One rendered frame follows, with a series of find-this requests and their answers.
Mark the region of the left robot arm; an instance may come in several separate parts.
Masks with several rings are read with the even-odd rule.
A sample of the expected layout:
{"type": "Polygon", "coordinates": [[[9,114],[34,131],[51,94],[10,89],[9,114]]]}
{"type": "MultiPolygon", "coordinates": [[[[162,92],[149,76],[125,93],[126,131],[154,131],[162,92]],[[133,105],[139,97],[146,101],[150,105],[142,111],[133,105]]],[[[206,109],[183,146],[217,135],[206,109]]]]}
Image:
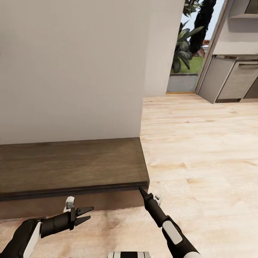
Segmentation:
{"type": "Polygon", "coordinates": [[[0,258],[30,258],[40,235],[44,238],[67,229],[73,230],[74,226],[89,220],[91,216],[77,217],[94,210],[94,207],[80,207],[75,210],[74,201],[74,197],[67,198],[63,214],[48,219],[41,216],[24,221],[0,253],[0,258]]]}

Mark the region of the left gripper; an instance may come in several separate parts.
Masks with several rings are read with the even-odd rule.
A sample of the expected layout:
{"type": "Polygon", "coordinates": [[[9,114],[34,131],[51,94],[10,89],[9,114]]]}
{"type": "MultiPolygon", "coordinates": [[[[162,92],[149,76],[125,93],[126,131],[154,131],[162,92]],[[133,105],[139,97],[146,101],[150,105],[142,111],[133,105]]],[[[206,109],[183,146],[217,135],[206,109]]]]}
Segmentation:
{"type": "Polygon", "coordinates": [[[94,210],[94,207],[80,207],[77,208],[77,210],[75,210],[75,208],[71,208],[70,212],[54,216],[53,234],[67,229],[73,230],[74,226],[77,226],[91,218],[91,216],[81,218],[77,217],[92,210],[94,210]]]}

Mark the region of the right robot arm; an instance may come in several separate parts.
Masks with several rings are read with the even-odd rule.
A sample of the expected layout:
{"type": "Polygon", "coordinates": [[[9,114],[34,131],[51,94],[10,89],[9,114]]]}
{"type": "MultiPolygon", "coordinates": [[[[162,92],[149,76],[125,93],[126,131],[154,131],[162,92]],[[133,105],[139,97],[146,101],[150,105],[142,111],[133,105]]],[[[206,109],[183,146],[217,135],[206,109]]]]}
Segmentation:
{"type": "Polygon", "coordinates": [[[148,194],[143,188],[139,188],[143,199],[144,207],[155,220],[159,228],[162,227],[162,232],[167,240],[168,248],[173,258],[203,258],[197,249],[190,243],[190,241],[182,233],[180,227],[173,221],[169,215],[160,208],[162,203],[162,196],[156,194],[148,194]]]}

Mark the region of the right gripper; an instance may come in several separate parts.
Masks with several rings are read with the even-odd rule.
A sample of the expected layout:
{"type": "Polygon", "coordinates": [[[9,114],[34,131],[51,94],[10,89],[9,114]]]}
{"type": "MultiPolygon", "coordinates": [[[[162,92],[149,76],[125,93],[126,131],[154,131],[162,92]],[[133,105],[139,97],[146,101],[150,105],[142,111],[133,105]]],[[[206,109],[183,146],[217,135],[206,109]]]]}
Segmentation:
{"type": "Polygon", "coordinates": [[[139,188],[143,199],[144,199],[144,207],[150,213],[151,217],[153,218],[156,212],[162,210],[157,202],[154,200],[153,194],[148,194],[143,188],[139,188]]]}

